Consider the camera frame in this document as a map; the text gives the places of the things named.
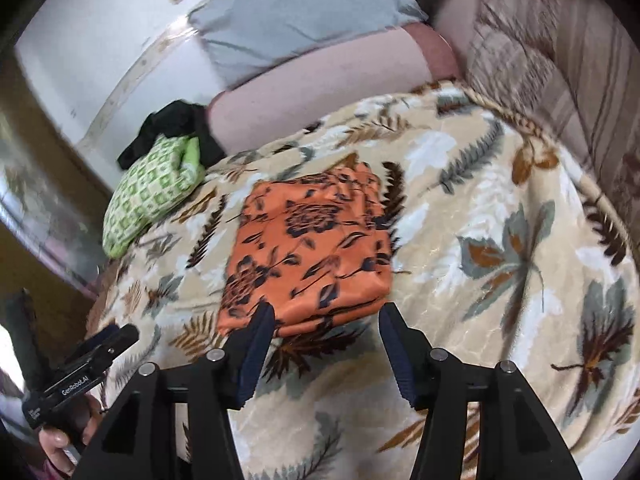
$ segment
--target gray cloth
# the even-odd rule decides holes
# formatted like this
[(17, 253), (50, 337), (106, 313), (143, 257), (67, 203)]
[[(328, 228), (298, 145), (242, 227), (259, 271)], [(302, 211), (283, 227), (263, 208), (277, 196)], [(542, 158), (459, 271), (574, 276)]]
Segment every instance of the gray cloth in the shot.
[(415, 0), (210, 0), (190, 15), (230, 89), (310, 50), (425, 19)]

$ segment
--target silver screw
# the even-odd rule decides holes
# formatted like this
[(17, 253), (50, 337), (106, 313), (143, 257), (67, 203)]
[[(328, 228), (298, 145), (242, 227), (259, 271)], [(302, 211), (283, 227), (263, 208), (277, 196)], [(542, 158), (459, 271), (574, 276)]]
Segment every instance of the silver screw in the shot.
[(518, 367), (513, 361), (500, 361), (500, 370), (506, 374), (513, 374), (517, 369)]
[(138, 368), (138, 373), (143, 377), (147, 377), (155, 371), (156, 371), (156, 364), (151, 362), (144, 363), (140, 368)]
[(220, 361), (225, 356), (225, 351), (222, 348), (214, 348), (207, 352), (207, 359), (209, 361)]
[(444, 348), (434, 348), (431, 350), (429, 355), (431, 356), (431, 359), (434, 359), (435, 361), (444, 361), (449, 357), (449, 354)]

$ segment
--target folded orange fabric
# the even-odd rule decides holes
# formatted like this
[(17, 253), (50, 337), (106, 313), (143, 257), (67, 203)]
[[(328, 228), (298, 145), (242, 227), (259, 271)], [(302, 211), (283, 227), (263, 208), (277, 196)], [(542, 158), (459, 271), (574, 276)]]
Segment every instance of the folded orange fabric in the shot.
[(242, 207), (226, 269), (218, 332), (243, 328), (272, 304), (274, 336), (375, 314), (391, 289), (391, 247), (367, 164), (256, 184)]

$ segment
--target green checkered cloth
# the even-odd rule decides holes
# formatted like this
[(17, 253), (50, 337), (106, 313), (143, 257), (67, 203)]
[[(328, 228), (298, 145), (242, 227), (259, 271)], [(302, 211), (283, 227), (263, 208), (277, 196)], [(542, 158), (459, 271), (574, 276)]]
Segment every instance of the green checkered cloth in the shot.
[(110, 258), (127, 252), (147, 225), (187, 198), (204, 178), (198, 139), (159, 136), (118, 184), (104, 215), (102, 248)]

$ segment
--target floral blanket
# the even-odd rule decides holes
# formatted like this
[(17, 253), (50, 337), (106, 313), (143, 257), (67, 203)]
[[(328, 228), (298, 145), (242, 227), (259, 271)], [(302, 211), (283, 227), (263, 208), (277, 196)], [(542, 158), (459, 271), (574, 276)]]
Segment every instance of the floral blanket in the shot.
[[(624, 226), (564, 147), (448, 82), (363, 100), (213, 167), (122, 261), (100, 327), (133, 322), (140, 341), (114, 362), (103, 403), (147, 360), (175, 367), (222, 344), (226, 264), (254, 185), (353, 153), (382, 181), (389, 299), (407, 323), (464, 362), (516, 362), (578, 460), (625, 431), (637, 416), (640, 295)], [(425, 416), (401, 398), (373, 316), (274, 339), (255, 397), (230, 419), (247, 478), (404, 480)], [(464, 478), (478, 429), (471, 405)]]

